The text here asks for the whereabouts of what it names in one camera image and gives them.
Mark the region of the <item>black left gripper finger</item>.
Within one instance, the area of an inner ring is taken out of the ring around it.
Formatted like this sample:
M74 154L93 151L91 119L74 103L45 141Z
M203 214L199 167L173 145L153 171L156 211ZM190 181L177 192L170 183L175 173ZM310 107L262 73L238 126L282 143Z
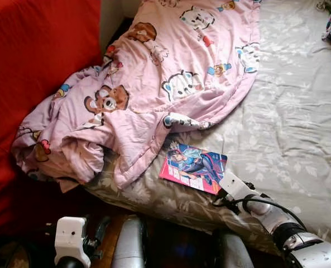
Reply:
M97 247L104 241L107 227L110 223L110 217L103 217L97 225Z

